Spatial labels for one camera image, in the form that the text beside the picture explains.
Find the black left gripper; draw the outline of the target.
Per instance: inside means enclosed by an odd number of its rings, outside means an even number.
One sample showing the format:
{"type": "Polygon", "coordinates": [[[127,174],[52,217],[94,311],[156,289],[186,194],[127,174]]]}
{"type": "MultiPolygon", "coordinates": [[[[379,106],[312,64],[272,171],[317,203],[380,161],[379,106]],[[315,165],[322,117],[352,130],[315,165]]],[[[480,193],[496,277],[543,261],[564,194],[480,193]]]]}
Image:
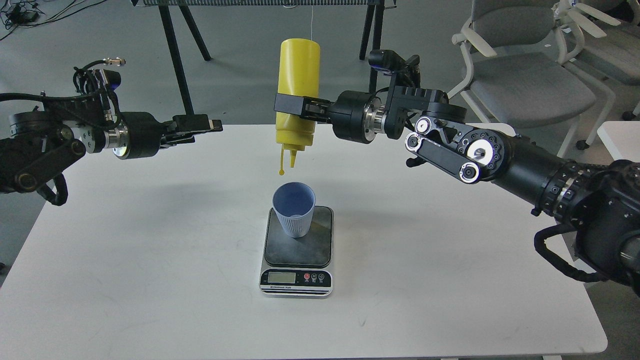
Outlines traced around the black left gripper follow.
{"type": "Polygon", "coordinates": [[[122,112],[121,115],[125,141],[113,150],[120,160],[153,157],[160,149],[194,143],[195,135],[223,130],[221,120],[209,119],[206,114],[179,114],[163,122],[149,112],[122,112]]]}

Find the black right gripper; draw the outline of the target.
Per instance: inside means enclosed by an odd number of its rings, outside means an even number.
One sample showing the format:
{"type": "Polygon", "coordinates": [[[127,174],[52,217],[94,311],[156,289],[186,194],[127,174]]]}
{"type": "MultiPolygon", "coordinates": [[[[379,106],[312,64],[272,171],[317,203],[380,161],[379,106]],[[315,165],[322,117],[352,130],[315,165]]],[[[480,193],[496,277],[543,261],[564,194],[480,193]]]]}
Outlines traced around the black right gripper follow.
{"type": "Polygon", "coordinates": [[[313,96],[277,93],[273,110],[302,117],[304,120],[329,124],[339,139],[370,144],[376,136],[367,114],[378,109],[378,98],[372,93],[346,90],[333,103],[313,96]]]}

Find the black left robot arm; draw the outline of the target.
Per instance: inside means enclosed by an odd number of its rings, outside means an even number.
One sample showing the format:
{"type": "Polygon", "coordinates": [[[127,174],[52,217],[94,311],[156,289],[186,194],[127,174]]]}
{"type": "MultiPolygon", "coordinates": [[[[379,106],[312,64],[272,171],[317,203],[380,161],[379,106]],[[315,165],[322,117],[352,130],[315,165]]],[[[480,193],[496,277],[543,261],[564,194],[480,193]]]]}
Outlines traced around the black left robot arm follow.
{"type": "Polygon", "coordinates": [[[37,192],[60,207],[67,202],[64,170],[86,154],[113,150],[117,158],[132,160],[155,156],[179,144],[195,141],[201,133],[221,132],[221,120],[206,114],[181,114],[157,121],[148,112],[121,110],[115,90],[121,57],[105,58],[76,67],[73,84],[77,96],[2,93],[2,101],[38,101],[43,109],[9,117],[10,136],[0,142],[1,192],[37,192]]]}

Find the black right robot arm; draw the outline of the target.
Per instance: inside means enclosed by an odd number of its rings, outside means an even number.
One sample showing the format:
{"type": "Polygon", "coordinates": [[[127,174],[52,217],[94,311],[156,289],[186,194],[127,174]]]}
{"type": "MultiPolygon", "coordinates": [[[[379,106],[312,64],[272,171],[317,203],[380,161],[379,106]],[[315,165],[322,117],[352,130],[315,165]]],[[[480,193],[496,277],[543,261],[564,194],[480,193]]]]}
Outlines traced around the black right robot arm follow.
{"type": "Polygon", "coordinates": [[[301,120],[329,124],[345,141],[369,144],[375,135],[398,139],[413,157],[408,167],[432,164],[456,180],[490,182],[533,205],[557,224],[538,231],[535,250],[565,276],[583,283],[614,281],[639,292],[639,164],[609,165],[563,159],[528,137],[464,123],[466,109],[450,104],[438,89],[421,88],[419,56],[402,59],[373,50],[373,71],[390,76],[386,103],[374,94],[343,91],[337,100],[303,94],[317,87],[318,49],[284,49],[279,56],[274,110],[301,120]]]}

